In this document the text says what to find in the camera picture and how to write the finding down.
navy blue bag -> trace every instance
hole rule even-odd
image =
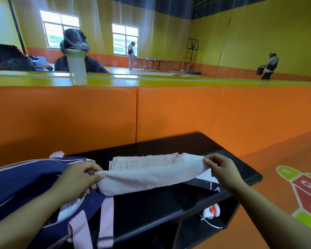
[[[47,191],[68,166],[86,160],[93,161],[70,156],[60,159],[29,160],[0,167],[0,221]],[[97,247],[98,249],[112,247],[113,197],[105,197],[97,188],[85,195],[66,218],[45,224],[28,248],[56,248],[67,240],[74,243],[75,249],[91,249],[87,221],[100,206],[102,211]]]

hand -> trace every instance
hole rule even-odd
[[[229,192],[232,193],[241,185],[245,184],[235,163],[224,155],[207,155],[203,158],[203,162],[206,166],[211,168],[212,176],[214,176]]]
[[[91,161],[70,165],[50,188],[55,197],[62,200],[62,204],[78,198],[89,187],[102,180],[105,175],[95,175],[102,168]]]

gray shirt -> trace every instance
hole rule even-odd
[[[278,58],[278,56],[274,56],[274,57],[271,57],[271,58],[269,59],[268,64],[270,64],[270,65],[275,65],[277,62],[279,62],[279,58]],[[269,69],[266,69],[265,72],[274,72],[274,71],[269,70]]]

white towel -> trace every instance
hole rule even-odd
[[[107,196],[149,190],[191,180],[207,171],[202,156],[178,153],[142,157],[114,157],[98,185]]]

black pants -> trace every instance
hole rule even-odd
[[[265,72],[265,74],[261,77],[261,79],[269,80],[273,72]]]

